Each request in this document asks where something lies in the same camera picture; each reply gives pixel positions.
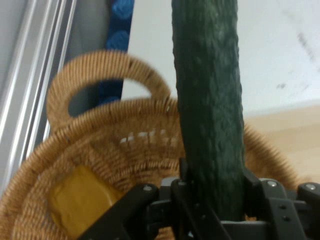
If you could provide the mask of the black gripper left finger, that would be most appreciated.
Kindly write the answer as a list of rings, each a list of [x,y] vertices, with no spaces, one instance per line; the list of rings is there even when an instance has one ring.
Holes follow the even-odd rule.
[[[154,240],[170,227],[176,240],[223,240],[225,229],[214,211],[193,195],[187,161],[169,186],[138,184],[81,236],[81,240]]]

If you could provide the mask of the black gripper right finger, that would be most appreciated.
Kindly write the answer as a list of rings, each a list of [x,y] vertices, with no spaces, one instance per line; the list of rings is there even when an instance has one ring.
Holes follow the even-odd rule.
[[[320,184],[305,182],[296,191],[244,169],[244,212],[268,224],[272,240],[320,238]]]

